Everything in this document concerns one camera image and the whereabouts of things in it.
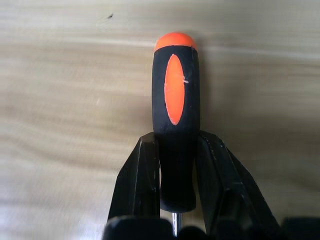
orange plastic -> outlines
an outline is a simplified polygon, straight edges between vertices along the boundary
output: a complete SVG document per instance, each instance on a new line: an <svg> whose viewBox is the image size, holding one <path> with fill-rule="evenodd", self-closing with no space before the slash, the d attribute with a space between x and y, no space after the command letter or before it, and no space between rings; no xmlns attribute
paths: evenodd
<svg viewBox="0 0 320 240"><path fill-rule="evenodd" d="M185 76L177 55L172 54L168 61L164 80L164 101L169 119L177 125L185 104Z"/></svg>
<svg viewBox="0 0 320 240"><path fill-rule="evenodd" d="M188 46L197 49L195 41L183 32L171 32L162 36L156 43L154 51L167 46Z"/></svg>

wooden surface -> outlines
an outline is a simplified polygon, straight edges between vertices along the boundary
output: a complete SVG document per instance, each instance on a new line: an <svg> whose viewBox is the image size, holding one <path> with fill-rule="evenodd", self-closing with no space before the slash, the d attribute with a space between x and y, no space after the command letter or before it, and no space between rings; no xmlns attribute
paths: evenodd
<svg viewBox="0 0 320 240"><path fill-rule="evenodd" d="M202 129L250 170L280 222L320 216L319 9L2 0L0 239L100 239L117 173L152 131L153 46L171 31L199 46ZM186 223L200 225L199 211Z"/></svg>

screwdriver handle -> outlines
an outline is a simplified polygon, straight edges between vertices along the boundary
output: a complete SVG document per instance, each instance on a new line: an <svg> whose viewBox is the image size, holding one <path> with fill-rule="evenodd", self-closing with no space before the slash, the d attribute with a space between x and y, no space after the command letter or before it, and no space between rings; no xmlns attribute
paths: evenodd
<svg viewBox="0 0 320 240"><path fill-rule="evenodd" d="M152 67L152 123L159 144L160 207L184 213L196 207L192 169L200 130L197 46L181 32L161 37Z"/></svg>

black rubber grip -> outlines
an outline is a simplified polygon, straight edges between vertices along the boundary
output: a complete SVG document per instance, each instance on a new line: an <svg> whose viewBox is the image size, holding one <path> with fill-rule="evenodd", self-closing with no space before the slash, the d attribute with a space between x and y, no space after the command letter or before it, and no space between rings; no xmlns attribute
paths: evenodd
<svg viewBox="0 0 320 240"><path fill-rule="evenodd" d="M172 213L191 211L196 207L192 168L200 129L199 61L195 48L171 45L155 51L152 122L159 142L160 207Z"/></svg>

light wooden table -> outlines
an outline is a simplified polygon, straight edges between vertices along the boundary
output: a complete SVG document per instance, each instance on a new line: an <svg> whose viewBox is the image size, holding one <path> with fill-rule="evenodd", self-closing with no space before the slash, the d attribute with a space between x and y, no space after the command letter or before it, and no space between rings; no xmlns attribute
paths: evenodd
<svg viewBox="0 0 320 240"><path fill-rule="evenodd" d="M320 216L319 10L318 0L2 0L0 239L100 239L117 173L152 131L153 46L172 31L199 47L202 129L250 170L280 222Z"/></svg>

